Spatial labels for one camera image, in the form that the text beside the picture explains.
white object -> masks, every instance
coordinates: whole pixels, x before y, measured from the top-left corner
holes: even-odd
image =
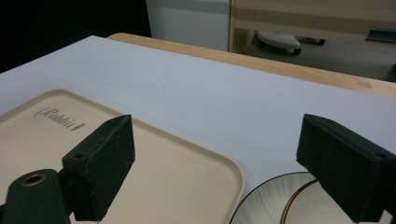
[[[282,35],[270,32],[259,31],[257,37],[260,41],[282,49],[299,49],[300,42],[294,37],[294,35]]]
[[[290,197],[314,179],[305,172],[281,175],[262,183],[241,202],[231,224],[279,224]]]
[[[290,198],[288,207],[285,208],[281,224],[337,224],[349,223],[352,220],[334,201],[332,197],[321,187],[318,181],[311,182],[296,191],[296,195]],[[389,224],[392,216],[384,211],[379,224]]]
[[[228,50],[230,2],[226,0],[147,0],[154,38]]]

dark background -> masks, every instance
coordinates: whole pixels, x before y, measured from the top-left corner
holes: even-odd
[[[90,35],[151,37],[145,0],[2,1],[0,73]]]

wooden table edge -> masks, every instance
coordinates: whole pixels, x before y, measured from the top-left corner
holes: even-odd
[[[139,35],[118,33],[108,37],[124,43],[135,44],[152,49],[161,49],[208,59],[220,63],[228,63],[263,72],[273,73],[285,77],[298,78],[305,81],[334,86],[352,91],[360,91],[388,98],[396,98],[396,83],[356,77],[352,75],[336,73],[317,68],[310,68],[291,63],[282,63],[272,60],[250,57],[247,55],[231,53],[216,49],[206,49],[192,45],[160,40]]]

tray rim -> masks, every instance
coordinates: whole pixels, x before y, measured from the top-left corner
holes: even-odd
[[[23,111],[23,109],[26,107],[33,106],[34,104],[37,104],[37,103],[47,99],[48,97],[57,96],[57,95],[77,99],[78,101],[82,102],[83,104],[87,103],[89,105],[92,105],[93,107],[98,107],[101,110],[104,110],[107,113],[115,115],[115,116],[121,116],[121,115],[125,114],[123,112],[120,112],[117,109],[114,109],[113,107],[104,105],[102,103],[99,103],[95,100],[92,100],[88,97],[77,94],[75,92],[72,92],[72,91],[69,91],[66,89],[54,89],[54,90],[44,91],[40,94],[37,94],[36,96],[31,97],[30,99],[26,100],[25,102],[21,103],[20,105],[17,105],[15,107],[9,109],[7,112],[1,114],[0,115],[0,123],[5,120],[8,120],[11,117],[18,116],[18,114],[21,113]],[[166,135],[167,138],[171,137],[171,138],[176,139],[182,145],[187,144],[190,147],[197,148],[200,151],[200,153],[205,154],[208,157],[212,157],[217,161],[220,161],[219,159],[224,160],[223,163],[226,163],[227,166],[233,170],[233,173],[235,174],[235,176],[240,179],[240,181],[238,182],[239,190],[238,190],[237,194],[234,195],[235,200],[234,200],[233,204],[230,204],[230,214],[228,214],[228,221],[230,221],[231,218],[233,217],[233,214],[234,214],[236,208],[239,206],[239,204],[241,202],[243,193],[246,188],[246,177],[245,177],[245,174],[244,174],[241,166],[238,164],[238,162],[223,153],[219,153],[216,150],[213,150],[209,147],[200,145],[200,144],[198,144],[194,141],[191,141],[183,136],[180,136],[179,134],[169,132],[169,131],[165,130],[164,128],[161,128],[155,124],[146,122],[140,118],[132,116],[132,120],[133,120],[134,126],[135,125],[140,126],[141,128],[144,128],[144,129],[150,128],[151,130],[155,131],[156,133],[159,133],[160,135]]]

floor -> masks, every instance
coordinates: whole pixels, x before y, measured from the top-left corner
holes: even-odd
[[[301,54],[297,56],[293,55],[292,49],[269,46],[256,35],[244,54],[396,83],[396,48],[331,40],[326,40],[323,46],[319,46],[317,39],[296,38],[302,48]]]

